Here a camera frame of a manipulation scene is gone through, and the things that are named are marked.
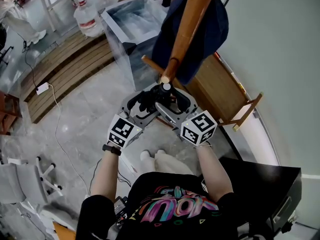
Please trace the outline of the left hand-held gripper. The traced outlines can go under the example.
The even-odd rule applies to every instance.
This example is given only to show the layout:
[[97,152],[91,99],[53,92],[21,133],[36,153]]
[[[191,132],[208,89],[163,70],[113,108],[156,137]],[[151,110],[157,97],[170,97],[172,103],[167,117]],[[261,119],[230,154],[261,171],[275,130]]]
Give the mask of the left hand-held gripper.
[[125,149],[135,141],[150,122],[160,115],[159,111],[147,113],[144,116],[136,115],[143,99],[144,92],[138,91],[128,95],[121,102],[120,114],[115,114],[107,132],[107,140]]

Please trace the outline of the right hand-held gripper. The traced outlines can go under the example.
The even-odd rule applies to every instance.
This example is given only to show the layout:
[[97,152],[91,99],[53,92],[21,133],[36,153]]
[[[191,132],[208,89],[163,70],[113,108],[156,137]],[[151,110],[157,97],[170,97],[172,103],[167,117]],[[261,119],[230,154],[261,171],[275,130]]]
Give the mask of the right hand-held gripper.
[[174,88],[173,96],[176,103],[173,111],[159,102],[155,103],[155,108],[176,127],[174,131],[181,140],[195,146],[208,141],[215,133],[218,123],[207,110],[197,110],[198,104],[188,92]]

